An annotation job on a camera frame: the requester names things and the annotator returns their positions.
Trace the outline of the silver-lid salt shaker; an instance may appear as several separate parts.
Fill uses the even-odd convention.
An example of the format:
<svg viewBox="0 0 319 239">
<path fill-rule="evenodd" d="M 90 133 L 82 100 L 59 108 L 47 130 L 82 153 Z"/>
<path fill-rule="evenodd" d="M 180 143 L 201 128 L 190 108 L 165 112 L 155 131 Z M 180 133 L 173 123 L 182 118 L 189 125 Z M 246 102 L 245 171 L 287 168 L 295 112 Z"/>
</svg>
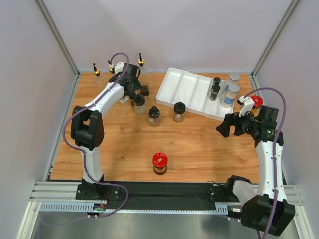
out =
<svg viewBox="0 0 319 239">
<path fill-rule="evenodd" d="M 239 91 L 240 87 L 237 84 L 227 85 L 224 96 L 221 99 L 221 106 L 226 109 L 231 108 Z"/>
<path fill-rule="evenodd" d="M 240 74 L 238 73 L 231 73 L 226 81 L 226 86 L 229 86 L 231 84 L 237 85 L 240 80 Z"/>
</svg>

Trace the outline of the black-lid glass condiment jar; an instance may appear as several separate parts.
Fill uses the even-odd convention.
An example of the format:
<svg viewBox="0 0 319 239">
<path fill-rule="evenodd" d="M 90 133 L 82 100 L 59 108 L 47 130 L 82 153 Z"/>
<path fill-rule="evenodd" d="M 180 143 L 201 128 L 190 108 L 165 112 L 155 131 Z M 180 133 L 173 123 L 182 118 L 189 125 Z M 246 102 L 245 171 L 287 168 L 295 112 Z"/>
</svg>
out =
<svg viewBox="0 0 319 239">
<path fill-rule="evenodd" d="M 175 122 L 182 122 L 184 120 L 184 113 L 185 113 L 185 104 L 183 102 L 177 102 L 174 104 L 173 107 L 173 120 Z"/>
</svg>

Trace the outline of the glass jar with white granules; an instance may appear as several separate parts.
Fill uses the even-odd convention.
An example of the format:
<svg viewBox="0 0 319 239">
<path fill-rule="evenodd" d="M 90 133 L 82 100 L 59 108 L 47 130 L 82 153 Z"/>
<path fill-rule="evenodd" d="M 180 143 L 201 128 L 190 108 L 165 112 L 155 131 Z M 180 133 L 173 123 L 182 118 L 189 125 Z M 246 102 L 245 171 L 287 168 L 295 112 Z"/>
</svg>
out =
<svg viewBox="0 0 319 239">
<path fill-rule="evenodd" d="M 146 112 L 146 100 L 141 94 L 137 94 L 134 97 L 134 109 L 136 114 L 143 115 Z"/>
</svg>

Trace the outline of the silver-top pepper grinder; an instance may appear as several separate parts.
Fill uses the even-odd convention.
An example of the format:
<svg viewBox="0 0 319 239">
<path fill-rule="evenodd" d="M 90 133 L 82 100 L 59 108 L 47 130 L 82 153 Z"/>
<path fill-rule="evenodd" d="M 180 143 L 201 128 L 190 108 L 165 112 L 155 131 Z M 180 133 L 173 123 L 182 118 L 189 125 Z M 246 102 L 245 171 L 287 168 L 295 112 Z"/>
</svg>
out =
<svg viewBox="0 0 319 239">
<path fill-rule="evenodd" d="M 221 79 L 219 77 L 214 77 L 212 87 L 214 87 L 215 85 L 219 85 L 220 82 L 221 82 Z"/>
</svg>

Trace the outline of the red-lid sauce jar front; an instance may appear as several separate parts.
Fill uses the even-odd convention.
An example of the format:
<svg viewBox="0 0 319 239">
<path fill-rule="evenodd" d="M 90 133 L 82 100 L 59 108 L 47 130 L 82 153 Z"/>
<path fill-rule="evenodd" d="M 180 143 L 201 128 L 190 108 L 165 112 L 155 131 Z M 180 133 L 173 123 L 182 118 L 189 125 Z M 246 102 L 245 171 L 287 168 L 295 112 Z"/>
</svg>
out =
<svg viewBox="0 0 319 239">
<path fill-rule="evenodd" d="M 152 159 L 153 170 L 156 174 L 164 174 L 167 171 L 168 157 L 161 152 L 156 153 Z"/>
</svg>

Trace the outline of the glass jar with brown lumps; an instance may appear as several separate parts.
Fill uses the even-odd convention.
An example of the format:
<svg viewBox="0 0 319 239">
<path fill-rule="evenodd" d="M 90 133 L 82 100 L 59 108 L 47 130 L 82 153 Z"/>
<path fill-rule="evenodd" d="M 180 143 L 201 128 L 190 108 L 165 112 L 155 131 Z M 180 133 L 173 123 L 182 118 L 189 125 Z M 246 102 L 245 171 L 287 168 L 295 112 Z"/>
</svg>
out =
<svg viewBox="0 0 319 239">
<path fill-rule="evenodd" d="M 160 125 L 160 111 L 156 106 L 152 106 L 148 111 L 149 125 L 158 127 Z"/>
</svg>

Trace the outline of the small black-cap spice jar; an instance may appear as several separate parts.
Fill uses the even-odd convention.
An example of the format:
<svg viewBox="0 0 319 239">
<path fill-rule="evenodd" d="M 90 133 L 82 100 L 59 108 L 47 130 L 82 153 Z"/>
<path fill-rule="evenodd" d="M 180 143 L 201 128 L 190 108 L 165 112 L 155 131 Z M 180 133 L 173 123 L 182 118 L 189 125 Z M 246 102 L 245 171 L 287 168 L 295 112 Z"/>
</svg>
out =
<svg viewBox="0 0 319 239">
<path fill-rule="evenodd" d="M 130 104 L 132 107 L 134 107 L 134 98 L 135 98 L 136 95 L 131 95 L 129 96 L 129 99 L 130 99 Z"/>
</svg>

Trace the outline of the small dark spice jar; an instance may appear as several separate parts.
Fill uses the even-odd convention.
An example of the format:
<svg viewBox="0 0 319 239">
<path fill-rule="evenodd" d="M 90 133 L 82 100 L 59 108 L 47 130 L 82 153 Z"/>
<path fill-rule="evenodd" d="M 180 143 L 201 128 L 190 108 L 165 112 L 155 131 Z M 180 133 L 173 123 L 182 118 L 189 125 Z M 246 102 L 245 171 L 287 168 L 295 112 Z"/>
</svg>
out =
<svg viewBox="0 0 319 239">
<path fill-rule="evenodd" d="M 210 97 L 209 99 L 211 101 L 215 101 L 217 99 L 217 96 L 219 94 L 219 91 L 220 91 L 220 86 L 219 85 L 214 85 L 212 88 L 211 88 L 211 94 L 210 94 Z"/>
</svg>

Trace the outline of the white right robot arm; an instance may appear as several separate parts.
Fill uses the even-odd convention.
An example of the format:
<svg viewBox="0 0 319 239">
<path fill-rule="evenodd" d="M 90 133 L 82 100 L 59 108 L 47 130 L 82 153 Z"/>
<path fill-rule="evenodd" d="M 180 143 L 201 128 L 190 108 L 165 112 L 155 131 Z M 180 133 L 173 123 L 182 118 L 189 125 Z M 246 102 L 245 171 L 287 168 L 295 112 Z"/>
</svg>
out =
<svg viewBox="0 0 319 239">
<path fill-rule="evenodd" d="M 255 117 L 251 112 L 226 114 L 216 130 L 228 137 L 234 126 L 235 136 L 250 135 L 259 160 L 259 185 L 252 192 L 251 182 L 243 177 L 231 176 L 227 180 L 225 197 L 242 204 L 241 224 L 274 236 L 280 236 L 294 218 L 295 206 L 288 203 L 281 170 L 283 133 L 276 130 L 278 108 L 261 106 Z"/>
</svg>

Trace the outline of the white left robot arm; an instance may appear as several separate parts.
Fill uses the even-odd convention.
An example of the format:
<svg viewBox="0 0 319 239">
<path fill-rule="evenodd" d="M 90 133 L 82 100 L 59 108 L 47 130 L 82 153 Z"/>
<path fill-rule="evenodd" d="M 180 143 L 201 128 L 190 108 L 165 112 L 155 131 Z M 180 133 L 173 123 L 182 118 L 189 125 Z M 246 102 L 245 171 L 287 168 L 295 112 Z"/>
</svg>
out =
<svg viewBox="0 0 319 239">
<path fill-rule="evenodd" d="M 104 186 L 104 175 L 100 164 L 99 147 L 104 140 L 103 116 L 120 99 L 133 95 L 141 88 L 138 66 L 120 62 L 115 65 L 114 76 L 102 80 L 100 94 L 85 106 L 73 109 L 71 138 L 81 149 L 84 174 L 78 185 L 77 200 L 98 200 L 107 195 L 109 186 Z"/>
</svg>

